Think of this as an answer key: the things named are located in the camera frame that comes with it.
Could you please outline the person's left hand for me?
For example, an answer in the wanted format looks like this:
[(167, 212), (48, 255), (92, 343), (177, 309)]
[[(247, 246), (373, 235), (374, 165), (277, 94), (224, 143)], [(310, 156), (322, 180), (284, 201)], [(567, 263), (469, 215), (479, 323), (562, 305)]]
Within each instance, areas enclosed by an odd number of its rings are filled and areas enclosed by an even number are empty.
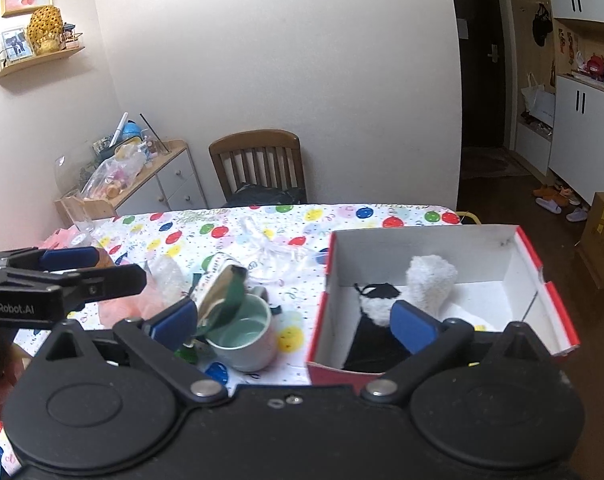
[(0, 420), (2, 419), (2, 411), (8, 396), (11, 394), (11, 391), (14, 390), (17, 381), (23, 375), (25, 367), (27, 367), (32, 360), (32, 356), (30, 356), (29, 353), (26, 353), (17, 344), (11, 346), (8, 356), (8, 364), (5, 366), (3, 375), (0, 378)]

